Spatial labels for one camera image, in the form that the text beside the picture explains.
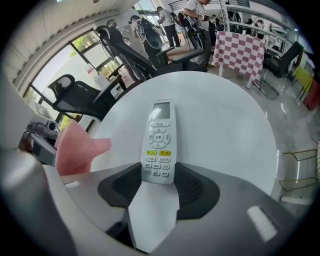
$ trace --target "pink object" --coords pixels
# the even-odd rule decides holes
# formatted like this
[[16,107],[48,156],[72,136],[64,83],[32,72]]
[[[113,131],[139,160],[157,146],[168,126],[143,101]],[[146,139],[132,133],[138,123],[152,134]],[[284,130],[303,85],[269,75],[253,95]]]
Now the pink object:
[[110,138],[91,138],[74,120],[64,128],[54,145],[55,168],[60,176],[89,173],[92,160],[111,148]]
[[265,43],[252,36],[218,31],[212,64],[223,65],[251,77],[259,84],[265,55]]

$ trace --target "remote control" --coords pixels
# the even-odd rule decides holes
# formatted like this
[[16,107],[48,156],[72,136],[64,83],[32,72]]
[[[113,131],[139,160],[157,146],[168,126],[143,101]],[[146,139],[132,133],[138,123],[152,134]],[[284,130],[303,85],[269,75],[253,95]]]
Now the remote control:
[[172,184],[177,162],[176,109],[172,99],[152,104],[141,153],[142,181]]

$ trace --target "floor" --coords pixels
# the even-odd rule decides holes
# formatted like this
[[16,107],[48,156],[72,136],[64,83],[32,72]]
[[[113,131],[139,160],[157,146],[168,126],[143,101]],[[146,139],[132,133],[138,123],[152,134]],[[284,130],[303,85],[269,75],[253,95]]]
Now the floor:
[[[209,73],[218,75],[219,68],[209,68]],[[126,86],[130,86],[133,80],[128,75],[125,68],[120,71]],[[299,83],[291,86],[291,81],[279,79],[271,72],[266,76],[268,82],[280,93],[275,100],[267,99],[254,85],[250,89],[246,88],[248,77],[239,74],[232,69],[224,68],[222,77],[234,82],[251,95],[254,100],[263,109],[273,130],[277,146],[277,170],[274,173],[275,182],[271,196],[280,202],[282,196],[295,198],[313,198],[318,191],[317,185],[311,185],[306,188],[284,191],[280,180],[295,180],[314,177],[316,173],[316,159],[311,158],[304,161],[296,161],[292,155],[283,154],[285,152],[295,152],[315,149],[320,140],[320,111],[316,108],[309,111],[300,100],[297,100],[297,94],[301,87]],[[268,86],[262,83],[260,85],[268,92]],[[90,134],[94,133],[96,127],[93,127]],[[298,156],[299,159],[314,155],[314,152],[303,153]],[[305,186],[313,183],[315,180],[306,180],[304,182],[285,182],[283,187],[286,190]],[[303,217],[308,211],[307,205],[292,204],[280,202],[297,218]]]

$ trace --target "railing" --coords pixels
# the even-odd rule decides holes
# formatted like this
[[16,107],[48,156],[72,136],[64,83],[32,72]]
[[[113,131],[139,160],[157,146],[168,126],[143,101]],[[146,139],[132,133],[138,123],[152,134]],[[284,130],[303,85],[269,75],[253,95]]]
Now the railing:
[[[188,0],[179,0],[179,1],[169,3],[169,5],[170,5],[172,11],[174,12],[176,10],[184,8],[184,6],[187,4],[187,2],[188,2]],[[225,0],[225,2],[229,3],[230,5],[250,7],[248,0]],[[210,1],[210,4],[219,4],[219,3],[220,3],[219,0],[211,0]]]

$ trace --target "red and white checkered pattern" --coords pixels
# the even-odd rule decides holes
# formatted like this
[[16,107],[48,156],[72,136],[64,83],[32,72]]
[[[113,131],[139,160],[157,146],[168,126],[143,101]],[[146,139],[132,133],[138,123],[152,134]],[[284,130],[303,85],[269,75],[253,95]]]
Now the red and white checkered pattern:
[[231,68],[259,84],[264,62],[265,43],[244,34],[218,31],[212,64]]

